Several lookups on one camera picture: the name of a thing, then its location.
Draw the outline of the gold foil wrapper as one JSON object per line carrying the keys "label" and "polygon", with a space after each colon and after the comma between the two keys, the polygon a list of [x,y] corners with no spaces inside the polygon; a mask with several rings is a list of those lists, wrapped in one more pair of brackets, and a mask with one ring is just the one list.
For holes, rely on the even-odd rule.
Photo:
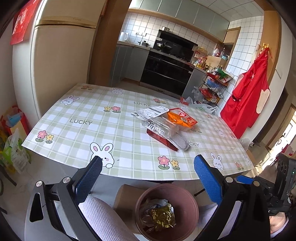
{"label": "gold foil wrapper", "polygon": [[152,208],[149,211],[155,231],[161,231],[165,228],[173,228],[176,225],[174,208],[170,203],[158,208]]}

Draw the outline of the grey cabinets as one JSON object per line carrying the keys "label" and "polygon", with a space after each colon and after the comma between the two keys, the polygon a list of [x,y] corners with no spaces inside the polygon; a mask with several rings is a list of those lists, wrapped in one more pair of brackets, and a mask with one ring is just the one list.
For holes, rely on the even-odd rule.
{"label": "grey cabinets", "polygon": [[140,82],[150,48],[119,43],[111,64],[109,86],[116,87],[122,80]]}
{"label": "grey cabinets", "polygon": [[229,21],[211,9],[191,0],[142,0],[132,1],[132,9],[153,11],[185,23],[223,41],[229,27]]}

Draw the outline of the red paper wall decoration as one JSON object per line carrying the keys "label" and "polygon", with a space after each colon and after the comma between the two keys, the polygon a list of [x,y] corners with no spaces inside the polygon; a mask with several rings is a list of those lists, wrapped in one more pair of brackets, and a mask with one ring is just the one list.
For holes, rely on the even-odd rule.
{"label": "red paper wall decoration", "polygon": [[40,0],[30,0],[21,8],[16,18],[11,35],[11,45],[18,44],[24,40],[27,27],[33,17],[33,14],[35,13],[39,2]]}

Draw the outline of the white plastic bag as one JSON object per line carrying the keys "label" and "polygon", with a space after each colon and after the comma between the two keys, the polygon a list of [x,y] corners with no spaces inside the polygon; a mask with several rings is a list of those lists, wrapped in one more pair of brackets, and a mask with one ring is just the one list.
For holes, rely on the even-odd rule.
{"label": "white plastic bag", "polygon": [[190,104],[189,106],[192,107],[192,108],[199,109],[199,110],[201,110],[203,112],[206,112],[208,114],[212,114],[212,115],[214,115],[216,113],[217,108],[218,108],[217,106],[212,107],[212,106],[204,104],[204,103]]}

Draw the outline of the cardboard box on floor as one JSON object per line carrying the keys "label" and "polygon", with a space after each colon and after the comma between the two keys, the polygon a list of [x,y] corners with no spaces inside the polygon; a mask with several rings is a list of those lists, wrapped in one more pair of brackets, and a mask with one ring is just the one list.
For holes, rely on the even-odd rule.
{"label": "cardboard box on floor", "polygon": [[122,185],[115,197],[113,209],[115,211],[133,211],[138,198],[146,191],[127,184]]}

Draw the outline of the red apron on hook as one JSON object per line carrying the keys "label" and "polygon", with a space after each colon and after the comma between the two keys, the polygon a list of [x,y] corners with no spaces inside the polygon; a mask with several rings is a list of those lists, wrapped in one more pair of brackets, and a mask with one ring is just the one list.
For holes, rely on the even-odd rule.
{"label": "red apron on hook", "polygon": [[240,139],[251,128],[262,112],[270,95],[267,82],[269,48],[264,47],[241,80],[220,115],[234,136]]}

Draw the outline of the cream refrigerator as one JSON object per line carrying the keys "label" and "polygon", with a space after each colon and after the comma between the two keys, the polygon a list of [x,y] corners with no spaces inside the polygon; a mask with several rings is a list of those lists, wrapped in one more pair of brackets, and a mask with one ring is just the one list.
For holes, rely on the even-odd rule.
{"label": "cream refrigerator", "polygon": [[24,40],[13,45],[18,107],[33,128],[69,89],[86,83],[104,1],[40,1]]}

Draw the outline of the pink trouser leg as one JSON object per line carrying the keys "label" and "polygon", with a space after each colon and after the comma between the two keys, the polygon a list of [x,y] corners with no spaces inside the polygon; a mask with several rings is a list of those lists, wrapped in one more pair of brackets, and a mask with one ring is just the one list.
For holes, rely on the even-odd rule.
{"label": "pink trouser leg", "polygon": [[119,215],[101,199],[88,196],[78,207],[102,240],[138,240]]}

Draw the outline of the grey shoe insole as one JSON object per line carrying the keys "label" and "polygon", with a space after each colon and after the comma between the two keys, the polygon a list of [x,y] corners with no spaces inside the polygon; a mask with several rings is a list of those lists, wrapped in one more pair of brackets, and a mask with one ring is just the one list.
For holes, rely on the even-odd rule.
{"label": "grey shoe insole", "polygon": [[179,133],[175,133],[170,138],[170,142],[178,149],[186,151],[189,149],[190,145],[187,143],[186,139],[182,137]]}

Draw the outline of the orange snack packet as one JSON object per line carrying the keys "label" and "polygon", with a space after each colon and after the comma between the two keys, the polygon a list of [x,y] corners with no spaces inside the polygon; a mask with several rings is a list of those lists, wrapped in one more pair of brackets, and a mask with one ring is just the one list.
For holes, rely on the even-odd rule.
{"label": "orange snack packet", "polygon": [[168,120],[185,128],[192,128],[198,122],[180,108],[172,108],[167,112]]}

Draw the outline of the red clear plastic package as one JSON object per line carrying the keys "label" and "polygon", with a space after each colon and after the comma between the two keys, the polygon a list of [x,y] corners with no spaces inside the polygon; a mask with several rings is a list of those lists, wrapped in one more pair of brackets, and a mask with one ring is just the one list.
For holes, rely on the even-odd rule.
{"label": "red clear plastic package", "polygon": [[165,117],[158,116],[156,118],[142,120],[142,126],[147,129],[147,134],[152,138],[164,144],[171,150],[178,150],[169,139],[179,131],[179,128]]}

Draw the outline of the steel pot on counter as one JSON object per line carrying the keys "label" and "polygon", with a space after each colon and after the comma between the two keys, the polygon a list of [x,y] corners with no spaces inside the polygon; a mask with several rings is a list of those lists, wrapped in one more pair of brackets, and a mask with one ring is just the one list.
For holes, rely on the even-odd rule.
{"label": "steel pot on counter", "polygon": [[150,44],[146,41],[138,41],[138,44],[142,47],[149,47],[150,46]]}

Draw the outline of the grey lower cabinets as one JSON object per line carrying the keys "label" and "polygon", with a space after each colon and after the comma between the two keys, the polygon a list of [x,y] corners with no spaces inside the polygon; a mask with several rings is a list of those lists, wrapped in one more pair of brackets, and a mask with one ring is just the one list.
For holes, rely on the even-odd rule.
{"label": "grey lower cabinets", "polygon": [[122,80],[140,82],[150,48],[119,43],[111,64],[109,86],[116,87]]}

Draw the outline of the green checked bunny tablecloth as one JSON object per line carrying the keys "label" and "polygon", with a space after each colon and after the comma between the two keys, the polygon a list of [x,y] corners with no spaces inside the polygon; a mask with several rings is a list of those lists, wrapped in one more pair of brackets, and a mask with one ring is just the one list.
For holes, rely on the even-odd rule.
{"label": "green checked bunny tablecloth", "polygon": [[[174,151],[155,140],[133,115],[155,106],[181,108],[197,121],[181,132],[188,150]],[[196,180],[197,155],[225,176],[253,168],[220,117],[143,93],[86,84],[75,85],[61,96],[33,127],[23,147],[75,168],[84,168],[99,156],[104,175],[128,179]]]}

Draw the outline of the grey upper cabinets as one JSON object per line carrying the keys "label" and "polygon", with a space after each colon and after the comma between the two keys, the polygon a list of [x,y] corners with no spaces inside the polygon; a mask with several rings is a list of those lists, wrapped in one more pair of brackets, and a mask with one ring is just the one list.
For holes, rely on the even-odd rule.
{"label": "grey upper cabinets", "polygon": [[211,9],[191,0],[142,0],[132,1],[132,9],[153,11],[185,23],[223,41],[229,27],[229,21]]}

